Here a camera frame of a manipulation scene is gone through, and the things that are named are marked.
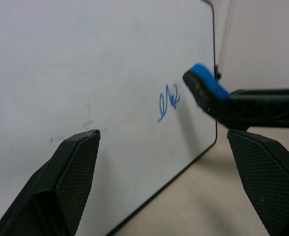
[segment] beige floor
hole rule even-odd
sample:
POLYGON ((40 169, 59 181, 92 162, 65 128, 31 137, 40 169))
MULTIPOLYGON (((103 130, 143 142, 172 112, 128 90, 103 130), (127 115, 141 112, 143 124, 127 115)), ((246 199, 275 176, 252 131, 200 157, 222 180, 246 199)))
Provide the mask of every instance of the beige floor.
MULTIPOLYGON (((249 131, 289 150, 289 129, 249 131)), ((220 126, 217 144, 116 236, 267 236, 243 190, 226 134, 220 126)))

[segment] blue handwriting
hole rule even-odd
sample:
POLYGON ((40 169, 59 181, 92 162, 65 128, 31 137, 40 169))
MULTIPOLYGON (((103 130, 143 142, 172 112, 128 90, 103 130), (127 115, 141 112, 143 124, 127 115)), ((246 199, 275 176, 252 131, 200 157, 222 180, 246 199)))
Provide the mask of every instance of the blue handwriting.
POLYGON ((179 102, 179 93, 178 93, 178 88, 177 85, 174 84, 174 88, 176 90, 175 94, 170 93, 170 89, 168 84, 166 84, 166 101, 164 101, 164 95, 163 93, 160 94, 160 113, 161 113, 161 118, 158 119, 158 122, 160 122, 163 117, 166 114, 166 111, 168 109, 168 98, 170 99, 171 106, 176 109, 176 105, 179 102))

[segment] whiteboard frame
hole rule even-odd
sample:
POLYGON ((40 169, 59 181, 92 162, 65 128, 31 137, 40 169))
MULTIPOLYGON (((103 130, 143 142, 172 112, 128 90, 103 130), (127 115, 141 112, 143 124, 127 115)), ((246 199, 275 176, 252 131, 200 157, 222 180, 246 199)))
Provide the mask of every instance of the whiteboard frame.
MULTIPOLYGON (((212 11, 212 28, 213 28, 213 61, 215 68, 215 30, 214 30, 214 8, 210 0, 199 0, 203 1, 206 4, 209 4, 212 11)), ((196 161, 198 161, 206 152, 208 152, 217 142, 218 139, 218 122, 215 121, 215 140, 214 142, 201 154, 199 154, 191 163, 189 163, 184 169, 182 169, 177 175, 175 175, 169 182, 162 186, 156 193, 154 193, 149 199, 147 199, 142 205, 140 205, 135 211, 133 211, 129 216, 127 216, 122 222, 120 222, 116 227, 114 227, 106 236, 112 236, 116 234, 128 221, 130 221, 135 215, 137 215, 143 208, 145 208, 152 200, 154 200, 164 189, 166 189, 171 183, 173 183, 178 177, 181 176, 191 165, 193 165, 196 161)))

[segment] blue eraser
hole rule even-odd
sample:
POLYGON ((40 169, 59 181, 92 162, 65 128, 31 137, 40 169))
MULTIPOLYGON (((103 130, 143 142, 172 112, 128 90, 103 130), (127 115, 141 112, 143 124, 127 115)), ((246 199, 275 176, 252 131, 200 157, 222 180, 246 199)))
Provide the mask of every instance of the blue eraser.
POLYGON ((195 64, 190 68, 190 71, 198 75, 218 99, 224 100, 229 97, 230 94, 219 84, 205 65, 200 63, 195 64))

